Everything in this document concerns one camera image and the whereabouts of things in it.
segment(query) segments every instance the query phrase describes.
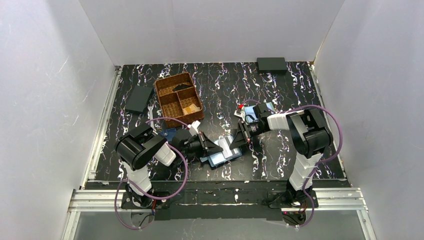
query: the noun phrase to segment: wicker basket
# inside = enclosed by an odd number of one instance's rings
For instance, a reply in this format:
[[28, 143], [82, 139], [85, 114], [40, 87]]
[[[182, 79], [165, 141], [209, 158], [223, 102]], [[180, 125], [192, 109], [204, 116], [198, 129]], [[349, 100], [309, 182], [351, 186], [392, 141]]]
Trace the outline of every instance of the wicker basket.
[[[188, 85], [189, 88], [173, 91], [178, 85]], [[192, 77], [188, 72], [170, 76], [167, 78], [159, 79], [154, 82], [157, 98], [159, 99], [160, 107], [162, 108], [162, 115], [168, 118], [175, 118], [183, 123], [191, 124], [196, 120], [201, 120], [205, 117], [203, 113], [203, 105], [200, 102], [199, 95], [196, 92], [195, 85], [193, 84]], [[196, 105], [200, 111], [193, 112], [187, 115], [183, 114], [183, 108]], [[182, 124], [173, 121], [165, 120], [168, 128], [175, 128]]]

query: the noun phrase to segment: black marble surface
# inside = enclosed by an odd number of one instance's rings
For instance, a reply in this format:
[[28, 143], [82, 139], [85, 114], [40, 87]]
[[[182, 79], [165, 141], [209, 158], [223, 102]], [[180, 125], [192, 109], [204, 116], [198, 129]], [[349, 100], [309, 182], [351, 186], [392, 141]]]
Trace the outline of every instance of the black marble surface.
[[[212, 140], [237, 128], [239, 118], [234, 116], [238, 104], [246, 99], [273, 102], [278, 111], [289, 110], [307, 104], [320, 105], [317, 91], [307, 62], [288, 62], [286, 74], [259, 74], [255, 62], [233, 63], [180, 63], [125, 65], [119, 80], [112, 113], [99, 157], [95, 180], [119, 181], [125, 176], [124, 166], [114, 152], [115, 141], [128, 130], [149, 119], [149, 111], [136, 115], [125, 112], [127, 97], [139, 86], [152, 87], [157, 79], [189, 72], [204, 107], [204, 119], [200, 129]], [[154, 106], [153, 117], [162, 111], [156, 94], [150, 100]], [[157, 132], [165, 127], [155, 122]], [[334, 153], [327, 148], [324, 157]], [[288, 180], [293, 171], [296, 150], [288, 132], [270, 131], [259, 136], [253, 146], [245, 149], [243, 156], [224, 165], [211, 168], [198, 159], [189, 160], [189, 181], [232, 180]], [[153, 181], [180, 180], [184, 174], [182, 163], [166, 167], [157, 160], [148, 164], [149, 177]], [[314, 178], [345, 178], [339, 160], [321, 164]]]

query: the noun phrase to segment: gray wall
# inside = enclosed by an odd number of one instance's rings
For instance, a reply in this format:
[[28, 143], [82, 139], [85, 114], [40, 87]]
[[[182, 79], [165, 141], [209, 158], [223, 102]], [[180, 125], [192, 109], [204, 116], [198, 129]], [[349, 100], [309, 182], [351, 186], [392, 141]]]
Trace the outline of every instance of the gray wall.
[[115, 65], [313, 61], [344, 0], [80, 0]]
[[78, 0], [0, 12], [0, 238], [57, 240], [115, 68]]
[[424, 236], [424, 2], [346, 0], [316, 59], [379, 239]]

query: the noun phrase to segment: wrench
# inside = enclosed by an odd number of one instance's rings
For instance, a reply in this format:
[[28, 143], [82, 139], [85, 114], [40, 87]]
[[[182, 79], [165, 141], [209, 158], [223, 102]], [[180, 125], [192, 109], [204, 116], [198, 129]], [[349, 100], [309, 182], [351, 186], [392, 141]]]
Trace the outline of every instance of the wrench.
[[[149, 119], [152, 120], [153, 119], [153, 105], [151, 105], [151, 106], [148, 105], [147, 109], [148, 109]], [[150, 127], [156, 132], [155, 124], [153, 123], [153, 121], [150, 122]]]

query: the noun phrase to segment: black box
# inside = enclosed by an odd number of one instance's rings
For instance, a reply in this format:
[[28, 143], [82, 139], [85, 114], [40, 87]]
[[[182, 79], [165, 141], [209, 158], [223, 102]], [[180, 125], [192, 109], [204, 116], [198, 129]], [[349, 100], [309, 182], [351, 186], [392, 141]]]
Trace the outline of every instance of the black box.
[[284, 74], [287, 72], [284, 57], [258, 57], [256, 61], [260, 73]]
[[146, 106], [149, 104], [149, 99], [152, 96], [153, 87], [136, 86], [131, 92], [128, 101], [125, 105], [125, 111], [133, 114], [142, 114]]

